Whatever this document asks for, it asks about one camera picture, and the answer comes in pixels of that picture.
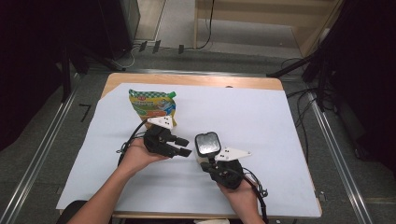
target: black device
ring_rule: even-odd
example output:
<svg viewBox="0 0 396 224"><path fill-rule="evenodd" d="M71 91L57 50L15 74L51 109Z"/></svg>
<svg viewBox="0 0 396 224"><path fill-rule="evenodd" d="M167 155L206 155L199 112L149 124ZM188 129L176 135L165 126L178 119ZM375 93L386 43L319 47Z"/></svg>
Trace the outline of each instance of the black device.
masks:
<svg viewBox="0 0 396 224"><path fill-rule="evenodd" d="M201 162L200 165L204 172L210 174L212 180L227 189L237 189L244 179L249 183L260 202L262 220L265 223L268 223L269 220L267 217L266 205L263 199L268 195L268 191L262 189L262 184L259 179L257 179L257 177L248 169L243 168L239 160L215 160L215 157L221 152L221 143L218 135L214 132L200 133L195 136L195 146L199 157L208 158L208 162ZM252 181L245 176L244 169L251 174L258 186L253 184Z"/></svg>
<svg viewBox="0 0 396 224"><path fill-rule="evenodd" d="M131 135L128 141L122 144L122 147L117 152L121 153L119 163L120 165L125 152L127 151L129 145L133 142L136 138L143 137L143 141L145 144L146 149L151 153L156 153L159 155L163 155L165 157L173 158L174 156L182 156L182 157L189 157L191 154L191 150L183 148L189 144L189 141L184 138L179 138L175 135L171 134L169 129L164 127L160 127L155 124L151 124L148 130L145 132L143 136L136 136L137 131L147 122L148 120L145 119L140 123L139 126L134 130L134 133ZM181 148L177 148L167 144L168 142L174 142L175 145L182 146Z"/></svg>
<svg viewBox="0 0 396 224"><path fill-rule="evenodd" d="M239 160L215 161L215 156L221 151L221 144L216 133L200 133L196 135L195 146L201 158L208 158L209 162L201 162L201 168L204 172L210 174L212 180L227 189L237 189L239 187L244 174Z"/></svg>

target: hand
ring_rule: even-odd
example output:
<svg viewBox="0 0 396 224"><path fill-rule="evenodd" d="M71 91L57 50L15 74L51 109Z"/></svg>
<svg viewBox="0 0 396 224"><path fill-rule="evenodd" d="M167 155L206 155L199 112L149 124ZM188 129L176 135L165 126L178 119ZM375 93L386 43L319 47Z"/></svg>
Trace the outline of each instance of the hand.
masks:
<svg viewBox="0 0 396 224"><path fill-rule="evenodd" d="M257 196L246 180L242 180L237 189L218 186L244 224L264 223L257 209Z"/></svg>
<svg viewBox="0 0 396 224"><path fill-rule="evenodd" d="M148 152L142 138L136 138L128 147L118 170L134 175L155 161L168 159L165 156Z"/></svg>

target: metal rail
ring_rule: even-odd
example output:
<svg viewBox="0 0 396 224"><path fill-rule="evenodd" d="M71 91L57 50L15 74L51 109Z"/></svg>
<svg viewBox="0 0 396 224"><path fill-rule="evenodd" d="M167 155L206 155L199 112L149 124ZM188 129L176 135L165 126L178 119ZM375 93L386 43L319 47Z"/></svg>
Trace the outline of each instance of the metal rail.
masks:
<svg viewBox="0 0 396 224"><path fill-rule="evenodd" d="M62 126L62 123L64 122L64 118L67 115L70 105L73 103L76 95L76 90L78 89L79 82L81 81L81 77L76 74L74 81L76 83L76 87L72 90L70 96L66 99L66 101L64 103L61 103L32 161L30 162L25 174L23 175L23 178L16 187L12 198L8 203L6 211L0 219L0 224L11 224L16 221L17 216L21 211L21 208L28 194L33 184L35 183L35 179L40 172L44 160L47 158L47 155L50 152L50 148L56 137L56 134L58 133L60 127Z"/></svg>
<svg viewBox="0 0 396 224"><path fill-rule="evenodd" d="M309 100L313 100L316 96L310 92L308 94L308 97ZM330 152L332 154L332 159L335 163L335 167L337 168L338 174L341 177L341 180L346 189L346 194L350 200L350 203L352 204L353 210L355 211L359 223L374 223L371 219L370 213L366 207L363 197L361 196L361 192L355 180L353 179L352 174L349 171L346 161L344 160L341 148L337 144L337 141L334 134L332 133L332 129L330 127L329 121L327 121L325 113L322 113L320 111L316 102L312 104L312 107L318 119L320 128L323 131L323 135L326 139L327 145L329 146Z"/></svg>

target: wooden table edge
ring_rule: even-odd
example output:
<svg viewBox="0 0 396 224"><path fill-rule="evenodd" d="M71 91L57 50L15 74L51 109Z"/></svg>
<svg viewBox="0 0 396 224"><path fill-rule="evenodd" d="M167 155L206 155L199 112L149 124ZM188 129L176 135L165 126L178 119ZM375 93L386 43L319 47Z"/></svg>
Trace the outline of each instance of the wooden table edge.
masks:
<svg viewBox="0 0 396 224"><path fill-rule="evenodd" d="M121 83L212 87L231 86L234 88L283 91L280 80L271 77L221 77L200 75L199 73L196 75L113 73L108 76L101 98L116 89Z"/></svg>
<svg viewBox="0 0 396 224"><path fill-rule="evenodd" d="M237 215L214 215L214 214L194 214L194 213L160 213L160 212L114 212L112 217L115 218L186 218L186 219L224 219L224 218L239 218ZM312 219L318 217L279 217L279 216L269 216L270 219L277 218L304 218L304 219Z"/></svg>

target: black cable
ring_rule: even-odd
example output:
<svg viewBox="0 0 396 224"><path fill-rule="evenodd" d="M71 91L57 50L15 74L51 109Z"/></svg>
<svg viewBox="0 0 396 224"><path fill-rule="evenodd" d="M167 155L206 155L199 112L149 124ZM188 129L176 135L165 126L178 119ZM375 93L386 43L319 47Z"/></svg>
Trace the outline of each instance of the black cable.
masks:
<svg viewBox="0 0 396 224"><path fill-rule="evenodd" d="M308 137L307 137L307 133L306 133L306 129L305 129L303 120L304 120L304 116L305 116L306 112L309 110L310 106L317 100L317 98L315 98L315 99L313 99L313 100L310 100L310 101L308 102L308 104L304 107L303 111L301 111L301 109L300 109L300 102L301 102L302 98L303 98L307 93L309 93L309 92L317 93L317 91L318 91L318 88L310 88L310 89L305 89L305 90L302 90L302 91L291 92L291 93L288 93L288 94L286 95L287 98L290 98L290 97L292 97L292 96L301 94L301 95L299 96L298 100L297 100L297 113L298 113L298 118L297 118L297 120L294 122L294 125L295 125L296 128L298 128L299 126L301 126L301 127L302 127L302 130L303 130L304 141L305 141L305 161L306 161L306 164L308 164L308 161L309 161L309 159L308 159L308 158L309 158L309 145L308 145ZM332 101L332 95L329 94L329 93L327 93L326 91L333 91L333 90L331 90L331 89L325 89L325 92L323 92L323 93L324 93L323 100L326 99L326 98L330 98L330 102L333 103L333 101ZM326 107L326 106L324 106L324 108L327 109L327 110L332 110L331 108L328 108L328 107Z"/></svg>
<svg viewBox="0 0 396 224"><path fill-rule="evenodd" d="M269 220L268 220L268 216L267 216L267 209L266 209L266 204L265 204L265 202L264 202L264 199L262 198L262 195L259 193L259 190L257 189L257 187L251 182L251 180L247 177L247 176L245 176L245 175L241 175L241 174L239 174L238 172L236 172L235 170L232 170L232 169L226 169L226 168L224 168L223 169L224 171L227 171L227 172L231 172L231 173L233 173L233 174L235 174L235 175L239 175L240 177L242 177L242 178L244 178L244 180L246 180L247 181L247 183L251 186L251 188L253 189L253 192L254 192L254 194L256 194L256 197L257 197L257 199L259 200L259 202L260 202L260 208L261 208L261 210L262 210L262 220L266 223L266 224L268 224L269 223Z"/></svg>
<svg viewBox="0 0 396 224"><path fill-rule="evenodd" d="M297 69L297 68L305 65L306 63L311 63L315 59L316 59L316 53L314 52L314 53L308 55L307 57L299 60L298 62L293 63L293 64L287 66L286 68L281 69L281 70L274 72L272 74L267 74L266 76L267 77L282 77L283 75L287 74L288 72L291 72L294 69Z"/></svg>
<svg viewBox="0 0 396 224"><path fill-rule="evenodd" d="M132 133L131 137L128 139L128 141L124 142L121 146L121 149L118 150L117 152L120 152L120 158L119 158L119 165L125 155L126 150L128 150L129 145L131 145L132 141L136 138L141 138L141 136L136 137L137 131L139 131L139 129L148 121L148 119L144 119L139 126L137 126L137 128L134 130L134 132Z"/></svg>
<svg viewBox="0 0 396 224"><path fill-rule="evenodd" d="M291 61L291 60L301 60L301 59L302 59L302 58L289 58L289 59L283 61L283 62L280 64L280 70L283 69L283 65L285 64L285 62L288 62L288 61Z"/></svg>
<svg viewBox="0 0 396 224"><path fill-rule="evenodd" d="M306 94L306 92L305 92L304 94L301 94L301 96L300 96L299 99L297 100L297 112L298 112L298 115L299 115L299 120L300 120L300 123L301 123L301 128L303 129L303 134L304 134L304 139L305 139L305 161L306 161L306 164L308 164L308 155L309 155L308 136L307 136L307 134L306 134L306 129L305 129L305 126L304 126L304 123L303 123L303 118L304 118L304 117L302 117L302 114L301 114L301 111L300 111L300 100L303 98L303 96L304 96L305 94ZM315 101L315 99L308 102L307 106L305 107L304 114L305 114L305 112L308 110L307 108L309 108L309 106L310 106L314 101Z"/></svg>
<svg viewBox="0 0 396 224"><path fill-rule="evenodd" d="M257 178L257 176L255 176L255 175L253 174L253 172L249 171L249 169L247 169L247 168L245 168L245 167L243 167L243 169L246 170L246 171L247 171L247 174L248 174L248 175L251 175L251 177L253 178L253 180L257 183L257 188L259 189L260 195L261 195L263 198L266 197L266 196L268 195L268 192L267 192L267 190L264 190L264 189L262 188L262 182L260 182L259 178Z"/></svg>
<svg viewBox="0 0 396 224"><path fill-rule="evenodd" d="M206 40L206 43L197 49L203 49L207 43L209 43L210 37L212 36L212 19L213 19L213 7L215 6L215 0L212 1L212 9L210 11L210 20L209 20L209 37Z"/></svg>
<svg viewBox="0 0 396 224"><path fill-rule="evenodd" d="M203 2L204 2L204 10L205 10L205 26L206 26L206 30L209 31L209 27L207 26L206 0L204 0Z"/></svg>

